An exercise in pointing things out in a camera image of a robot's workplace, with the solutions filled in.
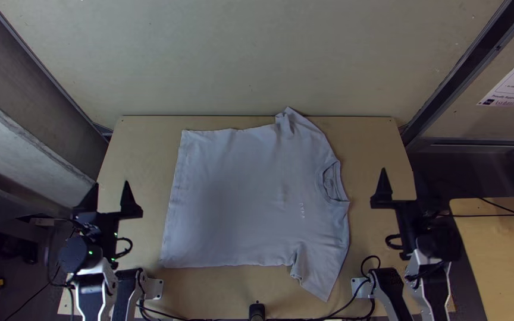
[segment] black cable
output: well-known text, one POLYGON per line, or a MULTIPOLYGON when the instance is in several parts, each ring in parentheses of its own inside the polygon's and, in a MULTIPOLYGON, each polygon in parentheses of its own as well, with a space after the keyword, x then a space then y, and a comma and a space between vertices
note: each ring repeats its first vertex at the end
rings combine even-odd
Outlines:
POLYGON ((161 316, 169 317, 170 319, 176 319, 176 320, 181 320, 181 321, 190 321, 190 320, 184 319, 182 317, 177 317, 177 316, 173 316, 171 314, 166 314, 166 313, 163 313, 163 312, 160 312, 160 311, 152 310, 152 309, 147 308, 147 307, 145 307, 145 306, 143 306, 141 304, 137 304, 136 303, 136 306, 139 307, 140 309, 144 309, 144 310, 146 310, 148 312, 152 312, 152 313, 160 314, 161 316))
MULTIPOLYGON (((141 305, 144 305, 144 299, 140 299, 139 303, 141 305)), ((146 320, 146 321, 151 321, 150 318, 148 318, 146 316, 146 313, 144 313, 144 309, 142 308, 138 308, 138 311, 140 311, 140 315, 142 316, 142 319, 146 320)))
POLYGON ((4 321, 7 321, 9 320, 11 317, 13 317, 17 312, 19 312, 21 309, 23 309, 24 306, 27 305, 27 303, 29 303, 29 301, 31 301, 33 298, 35 298, 39 293, 41 293, 46 287, 48 287, 49 284, 45 284, 44 287, 42 287, 40 290, 38 290, 35 294, 33 294, 27 301, 25 301, 25 303, 23 303, 23 305, 21 305, 19 307, 19 309, 15 310, 13 313, 11 313, 8 317, 5 318, 4 321))
MULTIPOLYGON (((73 228, 73 231, 71 232, 71 235, 69 236, 72 237, 74 232, 76 231, 75 228, 73 228)), ((56 283, 53 283, 53 280, 57 277, 57 275, 59 274, 59 269, 60 267, 57 267, 57 269, 55 270, 55 275, 53 275, 53 277, 51 278, 49 276, 49 265, 47 265, 47 272, 45 273, 46 274, 46 278, 47 278, 47 284, 45 284, 44 287, 42 287, 40 290, 38 290, 35 294, 33 294, 29 299, 27 299, 27 301, 25 301, 23 303, 23 305, 21 305, 19 307, 19 309, 15 310, 13 313, 11 313, 8 317, 5 318, 4 321, 7 321, 9 320, 11 317, 13 317, 15 314, 17 314, 17 312, 19 312, 21 309, 23 309, 24 306, 27 305, 27 303, 29 303, 32 299, 34 299, 39 293, 41 293, 46 287, 48 287, 49 285, 52 285, 53 287, 66 287, 69 289, 69 293, 71 293, 71 321, 73 320, 74 318, 74 298, 73 298, 73 294, 72 292, 70 291, 70 287, 68 285, 63 285, 63 284, 56 284, 56 283)))
POLYGON ((382 263, 382 261, 380 261, 380 258, 376 255, 370 255, 370 256, 366 256, 366 258, 364 258, 364 260, 362 261, 362 263, 360 263, 360 273, 362 274, 362 276, 364 276, 366 279, 369 279, 368 275, 366 275, 364 273, 364 263, 366 263, 369 259, 377 259, 378 260, 378 267, 376 267, 377 269, 380 268, 380 264, 382 263))
MULTIPOLYGON (((489 200, 487 200, 487 199, 485 199, 485 198, 483 198, 483 197, 477 196, 477 195, 475 195, 475 193, 472 193, 472 192, 468 191, 467 189, 465 189, 465 188, 463 188, 463 187, 461 187, 461 186, 459 186, 459 185, 457 185, 457 184, 455 184, 455 183, 453 183, 453 182, 451 182, 451 181, 449 181, 449 180, 446 180, 446 179, 444 179, 444 178, 440 178, 440 179, 435 180, 435 181, 439 181, 439 182, 446 182, 446 183, 448 183, 449 185, 451 185, 451 186, 453 186, 453 187, 456 187, 456 188, 458 188, 459 190, 461 190, 461 191, 463 191, 463 192, 466 192, 467 194, 469 194, 470 196, 473 196, 473 197, 474 197, 474 198, 476 198, 476 199, 480 199, 480 200, 482 200, 482 201, 484 201, 484 202, 486 202, 486 203, 488 203, 488 204, 491 204, 491 205, 493 205, 493 206, 495 206, 495 207, 498 207, 498 208, 500 208, 500 209, 506 210, 506 211, 511 212, 511 213, 513 213, 513 214, 514 214, 514 210, 512 210, 512 209, 508 209, 508 208, 506 208, 506 207, 504 207, 504 206, 502 206, 502 205, 499 205, 499 204, 497 204, 497 203, 493 203, 493 202, 491 202, 491 201, 489 201, 489 200)), ((453 214, 451 214, 451 215, 439 215, 439 216, 453 216, 453 217, 467 217, 467 218, 473 218, 473 217, 475 217, 475 218, 478 218, 478 217, 483 217, 483 216, 485 216, 485 217, 489 217, 489 216, 514 216, 514 215, 511 215, 511 214, 492 214, 492 215, 453 215, 453 214)))
POLYGON ((439 270, 439 268, 443 268, 443 264, 444 264, 444 262, 440 261, 440 262, 436 263, 434 265, 434 267, 432 267, 431 269, 425 270, 423 272, 419 272, 418 274, 414 274, 414 275, 406 275, 406 276, 404 276, 404 278, 406 280, 408 280, 409 282, 418 280, 418 279, 420 279, 420 278, 422 278, 422 277, 424 277, 424 276, 426 276, 428 274, 434 273, 435 271, 439 270))
POLYGON ((400 238, 400 234, 392 234, 386 236, 386 239, 384 240, 386 242, 386 245, 391 248, 392 250, 401 250, 402 245, 401 244, 394 244, 392 243, 392 240, 395 240, 396 238, 400 238))
POLYGON ((68 293, 71 297, 71 321, 74 321, 74 297, 73 297, 73 290, 69 287, 67 288, 68 293))

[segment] desk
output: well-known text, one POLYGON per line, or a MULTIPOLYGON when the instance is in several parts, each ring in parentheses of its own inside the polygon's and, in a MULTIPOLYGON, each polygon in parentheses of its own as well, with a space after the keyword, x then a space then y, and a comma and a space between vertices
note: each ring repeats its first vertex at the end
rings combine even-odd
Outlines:
MULTIPOLYGON (((398 233, 394 212, 372 210, 369 204, 382 167, 387 169, 396 199, 415 198, 412 169, 396 123, 383 117, 309 119, 326 134, 342 162, 341 177, 351 201, 350 250, 327 303, 302 289, 289 276, 290 267, 158 267, 181 130, 244 129, 272 124, 273 117, 132 116, 118 120, 98 177, 99 211, 120 209, 128 180, 144 217, 120 222, 119 236, 130 238, 134 249, 120 259, 119 269, 141 266, 150 276, 165 281, 162 300, 148 301, 147 306, 187 318, 246 319, 249 305, 259 300, 269 318, 321 317, 350 300, 350 279, 361 276, 364 257, 376 254, 382 266, 397 267, 403 274, 407 262, 384 243, 386 235, 398 233)), ((412 313, 419 313, 407 293, 405 297, 412 313)), ((369 307, 368 300, 359 300, 340 315, 363 316, 369 307)), ((70 313, 68 294, 63 294, 59 313, 70 313)), ((379 303, 375 315, 386 315, 379 303)))
MULTIPOLYGON (((514 210, 514 197, 489 199, 514 210)), ((480 199, 454 199, 454 215, 509 214, 480 199)), ((455 218, 489 321, 514 320, 514 216, 455 218)))

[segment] floor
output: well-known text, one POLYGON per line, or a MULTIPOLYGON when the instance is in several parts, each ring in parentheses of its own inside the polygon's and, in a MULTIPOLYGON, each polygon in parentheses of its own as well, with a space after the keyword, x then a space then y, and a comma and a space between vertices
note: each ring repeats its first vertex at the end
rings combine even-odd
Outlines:
MULTIPOLYGON (((414 153, 409 155, 412 168, 424 174, 438 191, 445 206, 450 199, 473 196, 514 196, 514 158, 505 153, 414 153)), ((54 241, 59 246, 61 238, 69 232, 65 227, 54 241)), ((0 320, 46 284, 46 267, 43 260, 35 265, 25 264, 20 257, 0 258, 0 275, 6 277, 8 286, 0 291, 0 320)), ((452 265, 450 275, 457 312, 452 320, 486 320, 474 277, 465 255, 452 265)), ((47 287, 10 321, 56 320, 67 321, 70 316, 56 315, 61 289, 47 287)), ((386 320, 385 317, 373 320, 386 320)))

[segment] cable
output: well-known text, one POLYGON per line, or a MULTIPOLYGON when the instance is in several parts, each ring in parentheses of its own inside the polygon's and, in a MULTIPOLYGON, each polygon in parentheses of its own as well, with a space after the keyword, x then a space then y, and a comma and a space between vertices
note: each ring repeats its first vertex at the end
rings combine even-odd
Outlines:
MULTIPOLYGON (((75 231, 76 231, 76 229, 73 228, 73 231, 71 232, 71 235, 69 236, 69 238, 73 236, 75 231)), ((40 290, 38 290, 29 299, 27 299, 27 301, 25 301, 17 310, 15 310, 8 317, 6 317, 4 321, 9 320, 11 317, 13 317, 15 314, 17 314, 17 312, 19 312, 21 309, 23 309, 23 307, 26 306, 27 303, 29 303, 32 299, 34 299, 39 293, 41 293, 49 285, 52 285, 53 287, 66 287, 66 288, 69 289, 69 293, 71 294, 71 321, 73 321, 73 318, 74 318, 74 298, 73 298, 72 292, 70 291, 70 287, 68 285, 62 285, 62 284, 53 283, 53 280, 59 274, 59 269, 60 269, 60 267, 57 267, 57 269, 55 270, 55 275, 53 275, 53 277, 51 278, 49 276, 49 265, 47 265, 47 272, 46 272, 47 284, 45 284, 44 287, 42 287, 40 290)))
POLYGON ((370 256, 366 256, 366 258, 364 258, 364 260, 362 261, 362 263, 360 263, 360 273, 362 274, 362 276, 364 276, 366 279, 369 279, 368 275, 366 275, 364 273, 364 263, 366 263, 369 259, 377 259, 378 260, 378 267, 376 267, 377 269, 380 268, 380 264, 382 263, 382 261, 380 261, 380 258, 376 255, 370 255, 370 256))
POLYGON ((29 301, 31 301, 33 298, 35 298, 39 293, 41 293, 46 287, 48 287, 49 284, 45 284, 44 287, 42 287, 40 290, 38 290, 35 294, 33 294, 27 301, 25 301, 25 303, 23 303, 23 305, 21 305, 19 307, 19 309, 15 310, 13 313, 11 313, 8 317, 5 318, 4 321, 7 321, 9 320, 11 317, 13 317, 17 312, 19 312, 21 309, 23 309, 24 306, 27 305, 27 303, 29 303, 29 301))
MULTIPOLYGON (((370 279, 366 279, 366 280, 362 281, 362 283, 360 283, 360 285, 356 288, 356 291, 352 295, 352 298, 350 299, 350 301, 348 301, 348 303, 346 303, 342 308, 336 310, 335 312, 332 312, 328 316, 320 317, 320 318, 317 318, 317 319, 309 319, 308 321, 325 321, 325 320, 328 320, 328 319, 332 319, 339 312, 341 312, 342 310, 346 309, 352 303, 352 301, 354 301, 354 299, 356 299, 356 296, 358 295, 358 291, 360 291, 360 288, 362 288, 362 286, 365 283, 367 283, 367 282, 370 282, 370 279)), ((362 317, 344 317, 344 318, 339 317, 339 318, 336 318, 336 319, 345 319, 345 320, 363 320, 363 319, 366 319, 367 317, 372 316, 372 314, 374 312, 374 309, 375 309, 375 306, 376 306, 376 303, 375 303, 374 299, 371 299, 370 302, 372 303, 372 308, 370 309, 370 312, 368 312, 367 315, 362 316, 362 317)))
POLYGON ((152 313, 160 314, 161 316, 169 317, 169 318, 171 318, 171 319, 176 319, 176 320, 181 320, 181 321, 190 321, 190 320, 188 320, 188 319, 184 319, 184 318, 182 318, 182 317, 177 317, 177 316, 173 316, 173 315, 171 315, 171 314, 166 314, 166 313, 163 313, 163 312, 160 312, 160 311, 156 311, 156 310, 149 309, 149 308, 147 308, 147 307, 145 307, 145 306, 143 306, 143 305, 141 305, 141 304, 137 304, 137 303, 136 303, 136 306, 137 306, 137 307, 139 307, 140 309, 144 309, 144 310, 146 310, 146 311, 148 311, 148 312, 152 312, 152 313))
POLYGON ((74 297, 73 297, 73 290, 69 287, 67 288, 68 293, 71 297, 71 321, 74 321, 74 297))
POLYGON ((395 240, 396 238, 401 238, 400 234, 391 234, 386 236, 386 239, 384 240, 386 242, 386 245, 391 248, 392 250, 401 250, 402 245, 401 244, 394 244, 392 243, 392 240, 395 240))
POLYGON ((428 274, 432 274, 435 271, 437 271, 440 268, 442 268, 443 267, 443 263, 444 263, 443 261, 440 261, 440 262, 436 263, 434 265, 434 267, 432 267, 429 270, 425 270, 425 271, 419 272, 418 274, 414 274, 414 275, 406 275, 406 276, 404 276, 404 278, 406 280, 408 280, 409 282, 412 282, 412 281, 415 281, 417 279, 423 278, 424 276, 426 276, 428 274))
MULTIPOLYGON (((461 187, 461 186, 459 186, 459 185, 457 185, 457 184, 455 184, 455 183, 453 183, 451 181, 448 181, 448 180, 446 180, 444 178, 440 178, 440 179, 435 180, 435 181, 446 182, 449 185, 451 185, 453 187, 456 187, 456 188, 458 188, 459 190, 461 190, 463 192, 466 192, 467 194, 469 194, 470 196, 473 196, 476 199, 480 199, 480 200, 482 200, 482 201, 484 201, 484 202, 486 202, 488 204, 491 204, 491 205, 493 205, 495 207, 498 207, 500 209, 506 210, 506 211, 511 212, 511 213, 514 214, 514 210, 508 209, 508 208, 506 208, 506 207, 504 207, 502 205, 499 205, 497 203, 493 203, 493 202, 491 202, 491 201, 489 201, 489 200, 487 200, 487 199, 485 199, 483 197, 477 196, 477 195, 475 195, 475 193, 471 193, 470 191, 466 190, 465 188, 463 188, 463 187, 461 187)), ((514 215, 511 215, 511 214, 492 214, 492 215, 453 215, 453 214, 451 214, 451 215, 449 215, 449 214, 447 214, 447 215, 439 215, 439 216, 453 216, 453 217, 467 217, 467 218, 475 217, 475 218, 478 218, 478 217, 483 217, 483 216, 490 217, 490 216, 514 216, 514 215)))

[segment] metal frame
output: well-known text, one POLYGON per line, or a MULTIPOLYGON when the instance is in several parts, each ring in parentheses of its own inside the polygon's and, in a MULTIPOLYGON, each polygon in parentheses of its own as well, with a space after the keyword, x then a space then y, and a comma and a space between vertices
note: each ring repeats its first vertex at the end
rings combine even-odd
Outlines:
POLYGON ((508 152, 514 150, 514 140, 454 139, 421 137, 409 146, 408 152, 508 152))
POLYGON ((455 67, 402 132, 407 149, 467 89, 514 36, 514 0, 505 0, 455 67))
POLYGON ((59 92, 65 97, 65 99, 76 109, 77 112, 84 118, 86 122, 90 124, 90 126, 101 135, 102 139, 104 139, 108 143, 108 139, 104 137, 101 133, 101 131, 94 126, 94 123, 90 120, 90 118, 85 114, 85 112, 80 108, 80 106, 74 101, 74 99, 67 93, 67 91, 59 84, 59 82, 53 77, 53 75, 47 70, 45 65, 37 58, 35 53, 29 48, 29 46, 26 45, 25 41, 19 34, 15 31, 15 29, 11 26, 9 21, 3 16, 3 14, 0 12, 0 22, 5 26, 7 31, 11 33, 13 38, 19 43, 19 45, 23 48, 23 50, 28 54, 29 57, 31 57, 31 60, 43 71, 45 76, 51 81, 51 83, 59 90, 59 92))

